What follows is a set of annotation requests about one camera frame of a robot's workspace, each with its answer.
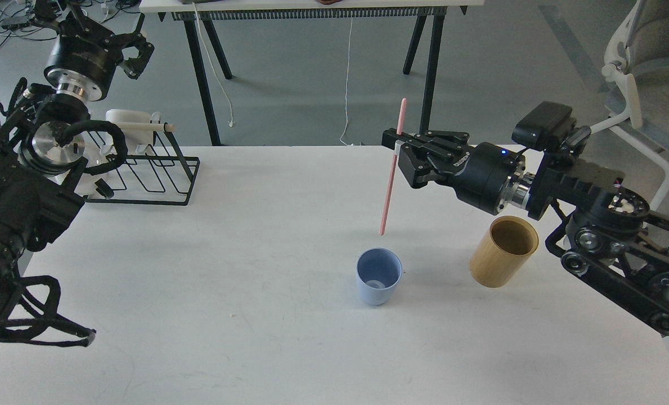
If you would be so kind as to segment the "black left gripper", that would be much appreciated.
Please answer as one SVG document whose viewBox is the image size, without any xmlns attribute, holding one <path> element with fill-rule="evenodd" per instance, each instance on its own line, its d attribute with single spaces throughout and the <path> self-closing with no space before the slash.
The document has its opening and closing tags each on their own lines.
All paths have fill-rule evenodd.
<svg viewBox="0 0 669 405">
<path fill-rule="evenodd" d="M 123 46 L 115 35 L 102 26 L 81 26 L 61 22 L 44 76 L 56 94 L 72 96 L 81 102 L 98 102 L 107 97 L 117 66 L 130 79 L 139 79 L 155 50 L 142 33 L 145 14 L 139 13 L 127 43 L 137 50 L 135 57 L 124 59 Z"/>
</svg>

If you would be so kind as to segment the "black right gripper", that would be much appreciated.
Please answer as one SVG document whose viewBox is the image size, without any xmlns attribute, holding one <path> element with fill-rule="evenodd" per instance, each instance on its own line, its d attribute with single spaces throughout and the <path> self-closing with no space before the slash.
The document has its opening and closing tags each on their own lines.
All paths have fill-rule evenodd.
<svg viewBox="0 0 669 405">
<path fill-rule="evenodd" d="M 414 151 L 461 155 L 469 141 L 467 132 L 428 130 L 412 135 L 389 128 L 382 133 L 382 146 L 401 149 L 398 167 L 411 188 L 422 188 L 430 182 L 452 187 L 459 200 L 497 215 L 512 200 L 514 188 L 524 176 L 526 158 L 522 154 L 483 142 L 470 147 L 454 165 L 437 156 L 420 159 Z"/>
</svg>

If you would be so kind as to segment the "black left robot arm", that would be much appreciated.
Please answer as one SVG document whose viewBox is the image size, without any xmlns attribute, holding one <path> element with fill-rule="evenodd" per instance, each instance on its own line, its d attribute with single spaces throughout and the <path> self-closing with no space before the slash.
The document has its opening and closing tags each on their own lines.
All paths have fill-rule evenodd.
<svg viewBox="0 0 669 405">
<path fill-rule="evenodd" d="M 68 229 L 85 203 L 75 192 L 83 174 L 126 162 L 123 130 L 93 120 L 86 105 L 108 95 L 117 68 L 137 79 L 154 47 L 141 32 L 144 15 L 124 34 L 91 20 L 77 4 L 58 16 L 36 3 L 27 21 L 54 30 L 57 40 L 44 70 L 47 84 L 21 80 L 9 107 L 0 104 L 0 343 L 48 346 L 40 336 L 54 329 L 73 339 L 52 346 L 87 347 L 96 331 L 58 313 L 59 282 L 23 277 L 18 263 Z"/>
</svg>

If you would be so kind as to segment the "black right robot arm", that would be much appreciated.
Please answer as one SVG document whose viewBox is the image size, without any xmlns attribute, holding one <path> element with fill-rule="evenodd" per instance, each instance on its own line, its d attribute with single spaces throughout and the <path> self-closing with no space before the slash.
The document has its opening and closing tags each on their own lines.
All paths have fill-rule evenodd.
<svg viewBox="0 0 669 405">
<path fill-rule="evenodd" d="M 560 225 L 547 250 L 572 275 L 664 336 L 669 336 L 669 218 L 623 186 L 623 174 L 580 159 L 585 128 L 544 148 L 535 173 L 523 150 L 469 145 L 463 132 L 430 135 L 383 131 L 399 148 L 399 169 L 412 188 L 453 188 L 468 205 L 497 215 L 507 205 L 540 220 L 548 209 Z"/>
</svg>

